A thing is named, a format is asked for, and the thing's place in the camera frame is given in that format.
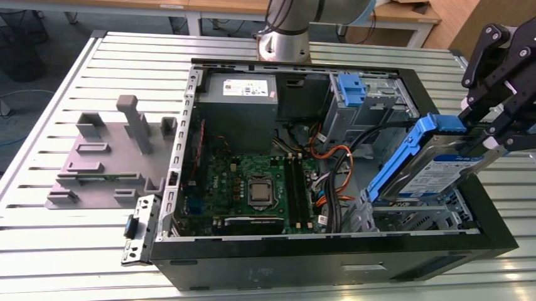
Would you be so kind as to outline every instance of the black cable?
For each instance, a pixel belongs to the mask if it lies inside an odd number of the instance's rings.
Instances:
[[[279,29],[281,25],[285,23],[286,18],[289,17],[289,13],[290,13],[290,10],[293,8],[293,5],[294,5],[294,0],[290,0],[289,9],[286,10],[285,16],[284,16],[279,24],[278,25],[270,25],[269,29],[265,29],[262,32],[259,32],[259,34],[269,34],[269,33],[274,32],[275,30]],[[265,17],[266,25],[269,25],[270,7],[271,7],[271,1],[270,1],[270,4],[269,4],[269,7],[267,7],[267,11],[266,11],[266,17]],[[279,7],[279,10],[277,11],[277,15],[275,15],[274,21],[277,21],[282,10],[284,10],[284,5]]]
[[[341,204],[338,201],[337,191],[336,191],[336,175],[330,173],[328,177],[329,187],[326,193],[326,200],[333,208],[333,233],[341,232]]]
[[[409,128],[413,127],[414,125],[414,121],[400,121],[400,122],[388,122],[385,124],[377,125],[374,127],[372,127],[370,129],[368,129],[366,131],[364,131],[358,137],[353,140],[349,148],[350,151],[353,152],[360,145],[364,143],[364,141],[370,138],[370,136],[373,134],[376,134],[377,132],[380,132],[382,129],[388,129],[392,127],[404,127],[404,128]],[[328,185],[325,185],[325,191],[324,193],[326,194],[326,200],[328,200],[328,204],[330,204],[329,208],[332,209],[332,213],[330,216],[328,217],[328,221],[333,220],[333,232],[334,233],[340,233],[341,232],[341,205],[338,203],[338,196],[337,196],[337,191],[336,191],[336,173],[338,172],[341,165],[345,161],[348,157],[345,155],[342,155],[336,163],[336,167],[333,168],[333,170],[330,171],[330,175],[328,177]]]
[[[333,233],[333,206],[330,204],[330,198],[328,198],[329,192],[329,181],[324,182],[324,193],[326,194],[328,200],[328,225],[326,225],[326,232]]]
[[[211,22],[211,24],[213,24],[215,27],[218,27],[218,29],[221,29],[221,27],[218,26],[218,24],[214,23],[214,21],[213,21],[211,19],[207,19],[207,20],[209,20],[209,22]],[[246,20],[242,21],[242,23],[241,23],[241,25],[238,26],[237,30],[234,30],[231,33],[227,33],[227,37],[231,37],[233,34],[238,33],[238,31],[241,30],[241,28],[242,28],[245,22],[246,22]]]
[[[296,135],[290,130],[290,127],[286,128],[286,134],[289,135],[290,141],[293,141],[296,147],[304,151],[304,146],[300,144],[298,139],[296,138]]]
[[[394,122],[388,122],[385,124],[380,124],[374,127],[372,127],[370,129],[368,129],[366,131],[364,131],[358,137],[353,140],[353,142],[350,143],[350,151],[354,152],[356,149],[360,147],[360,145],[365,142],[365,140],[368,138],[370,138],[370,136],[373,134],[376,134],[378,131],[388,129],[390,127],[404,127],[404,128],[409,128],[413,127],[413,125],[416,124],[414,121],[394,121]],[[341,168],[342,162],[345,161],[346,156],[342,156],[338,158],[337,163],[336,163],[336,168],[334,171],[338,171],[338,169]]]
[[[238,33],[238,30],[241,30],[245,22],[246,22],[246,20],[242,21],[241,26],[238,26],[237,30],[227,34],[227,37],[231,37],[233,34]]]
[[[374,29],[376,29],[376,10],[373,9],[373,11],[372,11],[372,22],[370,22],[369,30],[366,31],[365,39],[362,39],[362,41],[357,42],[357,44],[362,44],[369,40],[369,38],[372,37],[372,35],[374,33]]]
[[[338,24],[336,24],[336,36],[337,36],[337,40],[340,43],[345,43],[345,41],[342,41],[341,36],[338,35]]]

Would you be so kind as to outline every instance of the ram slot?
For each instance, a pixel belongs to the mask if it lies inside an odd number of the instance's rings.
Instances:
[[[298,217],[300,222],[302,224],[302,228],[308,228],[310,223],[310,214],[309,214],[309,201],[306,195],[306,186],[305,186],[305,173],[302,167],[302,160],[293,161],[293,171],[294,171],[294,194],[296,201],[298,207]]]
[[[300,222],[300,210],[297,207],[296,198],[296,185],[294,185],[294,165],[293,159],[285,159],[285,186],[286,186],[286,200],[289,204],[289,223],[290,226],[298,226]]]

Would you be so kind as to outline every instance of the floor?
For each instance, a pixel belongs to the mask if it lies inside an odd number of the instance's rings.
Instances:
[[[31,83],[16,83],[0,72],[0,98],[13,110],[8,119],[0,118],[0,177],[22,145],[22,141],[11,142],[22,140],[28,135],[52,97],[52,94],[46,92],[23,92],[7,97],[1,95],[19,90],[56,91],[91,32],[96,29],[173,34],[170,20],[166,17],[79,13],[79,23],[70,25],[62,12],[46,11],[44,16],[43,23],[51,39],[36,47],[47,66],[46,77]],[[175,33],[187,34],[185,22],[182,18],[173,20]],[[203,34],[207,36],[231,34],[235,38],[251,38],[263,28],[263,23],[246,21],[242,24],[242,21],[230,20],[219,26],[221,29],[214,30],[210,20],[205,19]],[[337,43],[334,26],[312,25],[310,40]]]

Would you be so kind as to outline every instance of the desk leg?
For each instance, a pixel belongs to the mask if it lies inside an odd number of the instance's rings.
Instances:
[[[427,41],[429,32],[435,27],[433,24],[420,23],[417,30],[413,32],[412,39],[409,40],[408,47],[409,48],[421,48],[423,44]]]
[[[64,12],[68,24],[74,25],[78,23],[76,17],[78,17],[78,13],[70,13],[68,11]]]
[[[190,36],[202,36],[201,32],[201,14],[198,11],[186,11],[187,30]]]

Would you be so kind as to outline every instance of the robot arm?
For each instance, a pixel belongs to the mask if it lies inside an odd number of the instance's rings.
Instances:
[[[349,24],[368,17],[376,0],[271,0],[259,56],[266,61],[309,60],[309,23]]]
[[[463,77],[469,88],[460,119],[467,125],[479,122],[499,104],[503,112],[484,133],[463,148],[464,154],[493,149],[508,151],[536,148],[536,18],[517,29],[489,24]]]
[[[440,198],[509,151],[536,148],[535,32],[536,18],[517,29],[484,28],[461,82],[463,112],[417,121],[362,193],[370,202]],[[499,105],[499,117],[483,122]]]

